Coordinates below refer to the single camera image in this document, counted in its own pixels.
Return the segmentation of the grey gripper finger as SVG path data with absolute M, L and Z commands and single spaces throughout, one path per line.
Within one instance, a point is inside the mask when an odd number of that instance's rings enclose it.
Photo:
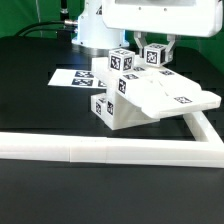
M 173 51 L 176 46 L 176 35 L 167 35 L 168 44 L 165 47 L 165 63 L 169 63 L 173 60 Z
M 144 47 L 147 45 L 146 33 L 140 32 L 140 31 L 135 31 L 134 32 L 134 40 L 139 48 L 139 56 L 141 58 L 143 58 L 144 57 Z

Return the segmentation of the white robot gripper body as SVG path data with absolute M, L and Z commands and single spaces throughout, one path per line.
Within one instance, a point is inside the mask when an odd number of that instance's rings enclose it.
M 211 37 L 223 24 L 223 0 L 102 0 L 109 28 Z

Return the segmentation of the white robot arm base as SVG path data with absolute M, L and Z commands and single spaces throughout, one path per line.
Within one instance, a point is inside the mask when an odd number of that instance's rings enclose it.
M 106 56 L 108 51 L 128 48 L 125 31 L 107 28 L 102 19 L 102 0 L 84 0 L 84 10 L 78 16 L 77 35 L 73 46 L 93 56 Z

